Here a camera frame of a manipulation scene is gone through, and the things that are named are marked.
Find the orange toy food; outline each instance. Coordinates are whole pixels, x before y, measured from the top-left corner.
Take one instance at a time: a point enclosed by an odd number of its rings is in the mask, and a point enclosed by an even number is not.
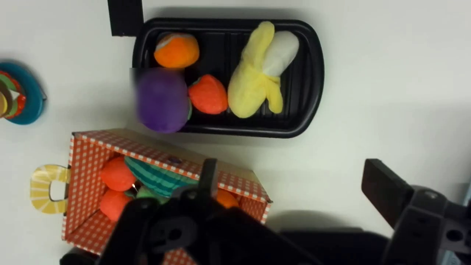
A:
[[[190,89],[193,106],[207,115],[218,115],[226,111],[228,100],[223,86],[212,75],[203,75]]]
[[[195,64],[200,49],[190,34],[168,34],[157,43],[153,58],[163,68],[182,70]]]
[[[223,208],[238,208],[235,196],[225,190],[218,190],[216,202]]]
[[[123,156],[107,161],[100,171],[100,178],[106,187],[115,192],[126,192],[135,183],[132,173],[123,162]]]
[[[106,215],[112,223],[117,223],[123,208],[131,202],[128,196],[123,193],[117,193],[113,190],[106,190],[98,209]]]

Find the red checkered box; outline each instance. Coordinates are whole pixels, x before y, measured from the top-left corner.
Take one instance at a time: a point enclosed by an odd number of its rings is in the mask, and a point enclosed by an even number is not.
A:
[[[98,211],[98,201],[104,192],[98,171],[116,153],[193,180],[198,180],[206,159],[126,130],[75,133],[70,140],[70,180],[62,237],[95,255],[103,254],[115,229],[115,224]],[[253,171],[218,161],[216,181],[218,189],[238,198],[240,208],[246,214],[265,223],[271,201]],[[173,251],[166,254],[165,264],[194,262],[184,251]]]

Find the toy food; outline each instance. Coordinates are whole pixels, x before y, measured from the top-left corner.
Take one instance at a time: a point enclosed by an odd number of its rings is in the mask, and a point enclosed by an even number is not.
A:
[[[50,192],[53,181],[69,183],[69,178],[69,170],[59,165],[42,165],[37,168],[29,183],[32,206],[44,214],[64,214],[67,202],[53,201]]]
[[[0,62],[0,87],[1,111],[6,109],[3,117],[9,123],[26,125],[41,117],[45,96],[37,80],[23,67]]]
[[[268,77],[279,77],[294,61],[299,50],[299,40],[290,31],[278,31],[269,44],[265,61],[263,74]]]
[[[200,49],[190,34],[168,34],[157,43],[153,56],[163,68],[182,70],[195,64]]]
[[[135,178],[142,183],[142,186],[166,199],[170,198],[175,190],[195,184],[194,180],[163,171],[157,167],[135,161],[132,158],[125,158],[125,162]]]
[[[225,190],[218,190],[216,193],[216,202],[222,205],[223,208],[238,208],[238,202],[235,196]]]
[[[226,111],[226,95],[219,80],[203,75],[190,89],[193,106],[201,114],[218,115]]]
[[[106,190],[98,209],[106,215],[112,223],[117,223],[123,208],[131,202],[128,196],[119,192]]]
[[[137,117],[156,133],[181,130],[190,112],[190,99],[182,77],[169,70],[147,71],[137,84]]]
[[[265,53],[272,43],[273,34],[273,24],[262,22],[250,34],[248,43],[241,52],[241,61],[228,87],[229,108],[238,118],[251,117],[265,99],[271,112],[279,114],[282,111],[279,78],[268,77],[262,72]]]
[[[20,84],[7,72],[0,71],[0,93],[4,97],[4,118],[19,117],[26,105],[25,93]]]
[[[100,171],[100,178],[106,187],[115,192],[126,192],[135,183],[132,173],[123,162],[123,156],[107,161]]]
[[[238,118],[248,118],[268,100],[272,114],[282,112],[279,75],[293,62],[299,40],[288,31],[275,34],[271,22],[262,22],[241,52],[228,89],[229,108]]]
[[[166,203],[166,198],[159,196],[156,193],[153,193],[151,190],[148,190],[145,186],[142,186],[141,189],[138,189],[137,198],[150,198],[150,199],[156,199],[160,205]]]

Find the purple plum toy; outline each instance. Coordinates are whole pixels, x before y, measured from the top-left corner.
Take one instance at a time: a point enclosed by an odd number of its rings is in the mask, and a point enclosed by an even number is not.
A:
[[[182,77],[169,70],[147,71],[137,83],[137,117],[156,133],[179,131],[190,112],[188,89]]]

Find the white table surface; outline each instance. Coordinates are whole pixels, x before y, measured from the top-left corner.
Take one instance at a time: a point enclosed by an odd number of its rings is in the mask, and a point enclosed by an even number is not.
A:
[[[144,6],[145,18],[296,18],[316,30],[325,93],[304,134],[165,139],[253,168],[275,202],[275,227],[354,226],[388,236],[360,193],[365,158],[379,158],[409,183],[452,201],[463,195],[471,176],[469,2],[145,0]],[[48,96],[34,125],[0,121],[1,264],[50,265],[69,249],[60,242],[62,218],[32,209],[29,177],[42,164],[66,165],[72,131],[128,124],[132,46],[134,39],[110,37],[104,0],[1,3],[0,59],[26,64]]]

